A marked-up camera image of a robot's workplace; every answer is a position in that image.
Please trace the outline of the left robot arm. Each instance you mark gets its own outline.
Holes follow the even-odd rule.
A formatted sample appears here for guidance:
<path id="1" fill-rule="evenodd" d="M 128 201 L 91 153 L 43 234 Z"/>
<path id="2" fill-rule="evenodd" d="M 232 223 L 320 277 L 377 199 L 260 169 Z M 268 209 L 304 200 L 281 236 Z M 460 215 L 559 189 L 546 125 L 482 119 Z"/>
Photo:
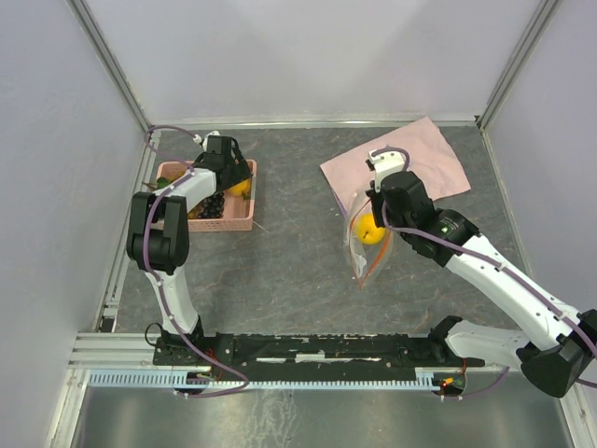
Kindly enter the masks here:
<path id="1" fill-rule="evenodd" d="M 206 353 L 201 318 L 185 274 L 188 214 L 199 208 L 208 217 L 222 217 L 225 192 L 253 176 L 235 138 L 209 133 L 201 147 L 202 153 L 181 176 L 153 192 L 132 196 L 126 244 L 128 257 L 144 272 L 157 297 L 163 331 L 179 336 L 174 353 L 187 364 L 198 363 Z"/>

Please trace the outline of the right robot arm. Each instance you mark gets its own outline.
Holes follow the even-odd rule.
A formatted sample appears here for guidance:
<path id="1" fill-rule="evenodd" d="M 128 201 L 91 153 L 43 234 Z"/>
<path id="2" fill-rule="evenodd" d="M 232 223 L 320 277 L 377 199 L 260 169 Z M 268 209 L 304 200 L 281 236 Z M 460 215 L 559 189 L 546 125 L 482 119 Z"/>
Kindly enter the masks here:
<path id="1" fill-rule="evenodd" d="M 517 369 L 537 389 L 564 397 L 596 358 L 596 312 L 559 300 L 503 257 L 479 228 L 437 209 L 409 171 L 376 175 L 367 196 L 378 226 L 396 232 L 418 255 L 466 280 L 497 305 L 517 330 L 444 318 L 428 342 L 437 364 L 476 358 Z"/>

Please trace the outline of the yellow peach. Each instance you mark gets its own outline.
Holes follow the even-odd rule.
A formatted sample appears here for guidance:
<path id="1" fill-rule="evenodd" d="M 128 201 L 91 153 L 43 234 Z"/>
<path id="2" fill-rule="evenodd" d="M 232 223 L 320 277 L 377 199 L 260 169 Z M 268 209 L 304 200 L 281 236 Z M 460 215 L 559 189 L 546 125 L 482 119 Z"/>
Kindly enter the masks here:
<path id="1" fill-rule="evenodd" d="M 245 179 L 239 184 L 234 185 L 228 189 L 228 193 L 233 197 L 242 197 L 248 200 L 251 197 L 252 180 Z"/>

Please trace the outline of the clear zip top bag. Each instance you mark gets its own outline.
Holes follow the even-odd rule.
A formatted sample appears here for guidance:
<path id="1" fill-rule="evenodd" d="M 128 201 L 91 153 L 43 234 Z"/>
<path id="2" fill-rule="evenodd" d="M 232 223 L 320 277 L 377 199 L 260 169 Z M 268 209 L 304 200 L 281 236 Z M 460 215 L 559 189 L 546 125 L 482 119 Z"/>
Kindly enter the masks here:
<path id="1" fill-rule="evenodd" d="M 363 245 L 356 238 L 353 229 L 358 217 L 371 213 L 369 199 L 364 191 L 353 195 L 353 201 L 344 219 L 343 246 L 353 278 L 360 290 L 371 284 L 387 264 L 393 251 L 394 236 L 385 229 L 385 237 L 376 245 Z"/>

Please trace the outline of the yellow orange fruit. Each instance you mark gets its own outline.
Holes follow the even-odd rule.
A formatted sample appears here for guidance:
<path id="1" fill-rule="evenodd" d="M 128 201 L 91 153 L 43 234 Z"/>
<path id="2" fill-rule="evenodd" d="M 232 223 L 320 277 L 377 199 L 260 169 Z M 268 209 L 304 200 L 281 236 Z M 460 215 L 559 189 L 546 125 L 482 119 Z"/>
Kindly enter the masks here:
<path id="1" fill-rule="evenodd" d="M 378 227 L 372 213 L 357 218 L 353 232 L 363 245 L 376 245 L 385 237 L 385 228 Z"/>

